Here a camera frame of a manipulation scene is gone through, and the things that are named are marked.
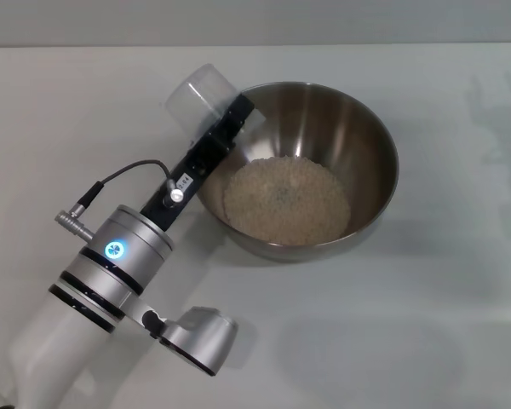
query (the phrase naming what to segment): silver connector plug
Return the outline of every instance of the silver connector plug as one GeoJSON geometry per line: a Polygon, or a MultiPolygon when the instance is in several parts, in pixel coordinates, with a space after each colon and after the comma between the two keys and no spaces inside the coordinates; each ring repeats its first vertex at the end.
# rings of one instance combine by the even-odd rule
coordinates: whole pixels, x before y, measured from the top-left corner
{"type": "Polygon", "coordinates": [[[55,221],[58,222],[62,227],[68,230],[70,233],[81,237],[87,243],[93,239],[95,235],[88,228],[83,225],[78,220],[78,217],[85,211],[85,208],[80,204],[72,207],[70,213],[66,213],[64,210],[61,210],[59,214],[55,217],[55,221]]]}

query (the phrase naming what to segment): small label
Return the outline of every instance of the small label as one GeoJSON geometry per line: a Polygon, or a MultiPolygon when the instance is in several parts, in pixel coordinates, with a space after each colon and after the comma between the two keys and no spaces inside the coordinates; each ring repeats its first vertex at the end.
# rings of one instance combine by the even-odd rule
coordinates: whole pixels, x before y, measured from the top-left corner
{"type": "Polygon", "coordinates": [[[189,185],[191,185],[193,179],[189,177],[187,173],[184,173],[181,178],[176,182],[176,187],[178,187],[183,193],[186,192],[189,185]]]}

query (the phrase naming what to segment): black cable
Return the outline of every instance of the black cable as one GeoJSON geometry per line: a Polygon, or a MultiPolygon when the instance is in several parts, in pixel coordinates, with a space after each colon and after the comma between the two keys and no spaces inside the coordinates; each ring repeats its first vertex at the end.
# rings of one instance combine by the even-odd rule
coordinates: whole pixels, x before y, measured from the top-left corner
{"type": "Polygon", "coordinates": [[[93,187],[91,189],[89,189],[87,191],[87,193],[84,196],[82,196],[82,198],[80,200],[78,200],[78,204],[83,206],[85,209],[87,209],[89,207],[89,205],[91,204],[91,202],[93,200],[95,200],[96,195],[100,193],[100,191],[104,187],[105,183],[108,183],[110,180],[115,179],[119,175],[122,175],[127,170],[131,170],[131,169],[135,168],[136,166],[141,166],[143,164],[156,164],[163,170],[164,174],[167,176],[167,179],[170,179],[172,177],[172,175],[169,172],[169,168],[167,168],[164,165],[164,163],[161,162],[160,160],[156,160],[156,159],[139,160],[138,162],[129,164],[129,165],[125,166],[124,168],[121,168],[117,172],[112,173],[108,177],[102,179],[101,181],[98,181],[97,183],[95,183],[93,185],[93,187]]]}
{"type": "Polygon", "coordinates": [[[116,177],[118,177],[119,175],[123,174],[124,172],[126,172],[127,170],[131,170],[137,166],[141,166],[143,164],[156,164],[158,166],[161,167],[161,169],[163,170],[164,174],[167,176],[167,179],[169,179],[171,176],[170,176],[170,172],[169,172],[169,168],[167,168],[163,162],[161,162],[160,160],[156,160],[156,159],[147,159],[147,160],[139,160],[138,162],[134,162],[132,164],[128,164],[127,166],[125,166],[124,168],[121,168],[120,170],[118,170],[117,172],[115,173],[112,173],[111,175],[109,175],[107,178],[105,179],[102,179],[100,182],[105,185],[106,183],[108,183],[111,179],[115,179],[116,177]]]}

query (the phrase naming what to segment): black bracket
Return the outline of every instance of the black bracket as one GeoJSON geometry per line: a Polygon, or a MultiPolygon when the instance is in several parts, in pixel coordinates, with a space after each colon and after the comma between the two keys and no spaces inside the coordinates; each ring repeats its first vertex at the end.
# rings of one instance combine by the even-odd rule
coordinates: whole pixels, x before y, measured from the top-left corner
{"type": "Polygon", "coordinates": [[[177,185],[184,187],[182,189],[184,199],[174,206],[164,205],[168,191],[166,183],[163,183],[144,205],[141,214],[163,231],[167,231],[189,200],[203,186],[210,173],[235,147],[233,139],[253,110],[254,103],[244,95],[239,95],[229,106],[225,115],[204,133],[172,170],[172,179],[177,185]]]}

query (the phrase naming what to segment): bowl rim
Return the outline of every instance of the bowl rim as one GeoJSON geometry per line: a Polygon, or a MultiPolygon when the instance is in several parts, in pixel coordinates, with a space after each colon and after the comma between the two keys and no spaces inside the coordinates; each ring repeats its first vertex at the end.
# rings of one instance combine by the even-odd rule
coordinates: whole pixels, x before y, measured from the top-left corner
{"type": "Polygon", "coordinates": [[[396,165],[395,166],[396,171],[395,171],[395,176],[394,176],[394,180],[393,180],[392,191],[388,195],[388,198],[387,198],[386,202],[384,203],[384,206],[376,213],[376,215],[372,219],[370,219],[364,226],[362,226],[361,228],[359,228],[355,232],[351,232],[349,235],[346,235],[344,237],[340,237],[339,239],[335,239],[335,240],[332,240],[332,241],[326,241],[325,243],[318,243],[316,245],[281,245],[279,243],[272,243],[272,242],[269,242],[269,241],[261,240],[261,239],[258,239],[256,237],[250,236],[247,233],[241,232],[240,230],[237,230],[236,228],[234,228],[230,224],[225,223],[220,217],[218,217],[213,211],[209,210],[206,206],[204,208],[215,219],[217,219],[217,221],[219,223],[221,223],[223,226],[225,226],[225,228],[229,228],[229,229],[233,230],[236,234],[242,236],[243,238],[255,240],[256,242],[258,242],[258,243],[260,243],[262,245],[268,245],[268,246],[271,246],[271,247],[276,248],[276,249],[279,248],[279,249],[284,249],[284,250],[296,251],[296,250],[306,249],[307,247],[310,247],[310,248],[321,248],[321,247],[326,247],[326,246],[330,246],[330,245],[342,242],[343,240],[350,239],[353,236],[362,234],[370,225],[372,225],[382,215],[384,210],[390,204],[390,201],[392,201],[392,197],[395,194],[396,187],[398,186],[398,181],[399,181],[399,155],[398,155],[398,148],[396,147],[395,142],[393,141],[392,134],[390,134],[390,131],[388,130],[386,125],[382,122],[382,120],[368,106],[366,106],[363,102],[361,102],[360,100],[354,98],[353,96],[351,96],[351,95],[349,95],[349,94],[347,94],[345,92],[340,91],[339,89],[327,87],[325,85],[316,84],[316,83],[307,83],[307,82],[302,82],[302,81],[275,81],[275,82],[271,82],[271,83],[264,83],[264,84],[259,84],[259,85],[251,86],[249,88],[243,89],[242,91],[240,91],[240,93],[244,94],[245,92],[252,91],[254,89],[265,88],[265,87],[268,87],[268,86],[271,86],[271,85],[307,85],[309,87],[314,87],[316,89],[328,90],[328,91],[331,91],[331,92],[333,92],[335,94],[341,95],[343,97],[346,96],[348,99],[357,102],[364,109],[366,109],[367,112],[374,119],[376,119],[376,121],[384,129],[384,133],[385,133],[388,141],[391,143],[392,150],[393,150],[393,158],[395,160],[395,165],[396,165]]]}

